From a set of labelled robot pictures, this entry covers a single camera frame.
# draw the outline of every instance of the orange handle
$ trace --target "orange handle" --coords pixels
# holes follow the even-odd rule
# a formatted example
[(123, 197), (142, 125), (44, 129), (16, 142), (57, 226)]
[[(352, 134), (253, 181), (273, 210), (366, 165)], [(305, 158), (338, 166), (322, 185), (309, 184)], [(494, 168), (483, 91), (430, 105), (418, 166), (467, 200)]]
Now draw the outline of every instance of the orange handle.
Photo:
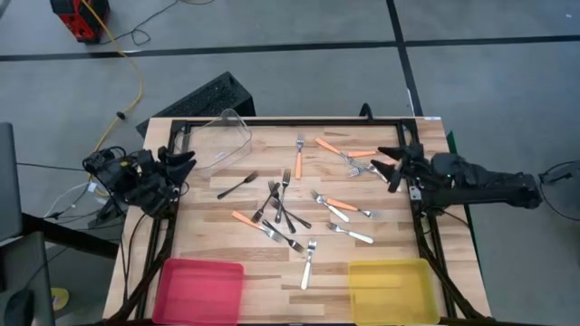
[(348, 157), (349, 158), (361, 158), (363, 156), (372, 156), (372, 155), (374, 155), (376, 153), (377, 153), (376, 150), (367, 150), (367, 151), (360, 151), (360, 152), (349, 152), (348, 153)]
[(336, 147), (334, 147), (333, 145), (327, 143), (326, 141), (324, 141), (322, 139), (317, 138), (317, 139), (315, 139), (315, 141), (318, 143), (318, 145), (324, 147), (325, 149), (328, 149), (328, 150), (330, 150), (338, 155), (342, 154), (340, 150), (338, 150)]
[(326, 198), (326, 203), (328, 205), (337, 206), (337, 207), (342, 208), (342, 209), (352, 210), (354, 212), (358, 212), (358, 210), (359, 210), (355, 206), (348, 205), (348, 204), (345, 204), (343, 202), (340, 202), (338, 200), (334, 200), (334, 199), (331, 199), (331, 198)]
[(233, 211), (232, 212), (232, 217), (234, 217), (236, 220), (245, 223), (247, 225), (253, 226), (258, 230), (262, 230), (262, 228), (260, 227), (260, 225), (257, 225), (256, 223), (252, 222), (251, 219), (247, 218), (245, 215), (243, 215), (242, 213), (239, 213), (237, 211)]
[(296, 158), (296, 180), (300, 180), (302, 177), (302, 152), (298, 152), (298, 157)]

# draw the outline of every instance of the black floor line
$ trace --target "black floor line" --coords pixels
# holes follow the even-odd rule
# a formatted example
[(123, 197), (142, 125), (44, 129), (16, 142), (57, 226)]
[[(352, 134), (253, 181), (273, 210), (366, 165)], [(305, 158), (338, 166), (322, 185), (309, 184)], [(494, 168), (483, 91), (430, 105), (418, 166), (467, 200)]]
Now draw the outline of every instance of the black floor line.
[(490, 37), (456, 40), (405, 41), (407, 47), (580, 42), (580, 35)]
[(402, 36), (401, 23), (399, 22), (399, 16), (397, 15), (397, 8), (395, 7), (394, 0), (386, 1), (387, 7), (389, 8), (389, 16), (391, 17), (392, 31), (395, 34), (395, 42), (397, 43), (397, 50), (399, 51), (402, 72), (405, 77), (405, 84), (407, 85), (407, 91), (409, 92), (411, 108), (415, 116), (422, 117), (423, 108), (421, 107), (421, 101), (419, 100), (419, 92), (417, 91), (417, 85), (415, 84), (415, 77), (413, 77), (411, 62), (409, 61), (409, 55), (407, 54), (404, 38)]
[[(130, 57), (151, 57), (170, 55), (195, 55), (195, 54), (225, 54), (225, 53), (274, 53), (290, 51), (312, 50), (341, 50), (341, 49), (375, 49), (396, 46), (394, 41), (362, 41), (362, 42), (336, 42), (336, 43), (295, 43), (273, 45), (244, 45), (224, 46), (208, 48), (187, 48), (168, 50), (144, 50), (127, 52)], [(101, 53), (55, 53), (55, 54), (24, 54), (24, 55), (0, 55), (0, 62), (14, 61), (46, 61), (46, 60), (75, 60), (75, 59), (103, 59), (119, 58), (116, 52)]]

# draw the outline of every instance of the yellow cable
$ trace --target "yellow cable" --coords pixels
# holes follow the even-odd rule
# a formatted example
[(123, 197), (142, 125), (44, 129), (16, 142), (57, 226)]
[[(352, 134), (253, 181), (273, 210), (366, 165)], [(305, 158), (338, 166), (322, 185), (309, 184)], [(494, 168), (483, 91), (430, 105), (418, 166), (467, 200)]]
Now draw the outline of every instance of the yellow cable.
[[(141, 97), (143, 96), (143, 75), (141, 73), (141, 70), (137, 66), (137, 63), (135, 63), (133, 61), (133, 59), (131, 59), (129, 56), (127, 56), (127, 54), (125, 54), (123, 52), (123, 50), (120, 48), (119, 44), (115, 41), (115, 38), (112, 36), (111, 32), (109, 31), (109, 29), (107, 28), (107, 26), (105, 25), (105, 23), (101, 20), (101, 18), (97, 15), (97, 13), (95, 13), (95, 11), (86, 2), (86, 0), (81, 0), (81, 2), (82, 2), (83, 5), (85, 5), (87, 7), (87, 9), (89, 9), (89, 11), (94, 16), (94, 18), (97, 20), (97, 22), (99, 22), (99, 25), (102, 27), (102, 30), (105, 31), (105, 33), (107, 34), (107, 36), (109, 36), (109, 39), (111, 40), (111, 43), (115, 46), (115, 51), (120, 56), (129, 59), (130, 64), (133, 66), (133, 68), (135, 68), (135, 72), (137, 73), (137, 77), (139, 78), (139, 92), (137, 93), (137, 96), (135, 97), (135, 99), (129, 104), (129, 106), (122, 111), (123, 114), (127, 114), (127, 113), (129, 113), (129, 111), (131, 111), (133, 108), (135, 108), (135, 106), (137, 105), (137, 103), (139, 103), (139, 101), (141, 100)], [(99, 148), (101, 147), (102, 143), (107, 139), (107, 136), (109, 136), (109, 134), (115, 128), (115, 125), (117, 124), (117, 122), (119, 120), (120, 120), (120, 118), (119, 117), (116, 117), (115, 120), (112, 121), (112, 123), (109, 126), (109, 128), (107, 128), (107, 130), (102, 134), (101, 139), (97, 143), (97, 146), (94, 148), (94, 150), (92, 151), (92, 153), (94, 153), (97, 150), (99, 150)], [(105, 197), (108, 196), (108, 194), (104, 194), (104, 193), (100, 192), (99, 189), (95, 189), (95, 190), (96, 190), (96, 193), (98, 195), (100, 195), (100, 196), (105, 196)]]

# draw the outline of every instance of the red device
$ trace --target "red device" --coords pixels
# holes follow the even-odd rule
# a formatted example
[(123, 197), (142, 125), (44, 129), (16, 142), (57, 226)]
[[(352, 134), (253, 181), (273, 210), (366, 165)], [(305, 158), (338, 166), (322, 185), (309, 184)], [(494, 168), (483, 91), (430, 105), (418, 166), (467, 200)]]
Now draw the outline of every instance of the red device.
[[(109, 15), (109, 1), (86, 2), (105, 23)], [(78, 42), (98, 43), (101, 40), (102, 27), (81, 0), (51, 0), (51, 7)]]

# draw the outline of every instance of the black crate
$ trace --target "black crate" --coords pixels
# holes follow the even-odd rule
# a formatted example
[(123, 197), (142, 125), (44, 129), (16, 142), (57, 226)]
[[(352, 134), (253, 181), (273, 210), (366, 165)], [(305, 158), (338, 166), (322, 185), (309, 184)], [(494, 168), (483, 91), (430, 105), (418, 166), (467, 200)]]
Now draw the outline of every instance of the black crate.
[[(225, 109), (233, 109), (242, 117), (256, 116), (252, 95), (230, 72), (222, 73), (152, 118), (218, 117)], [(143, 138), (148, 126), (149, 119), (136, 127)]]

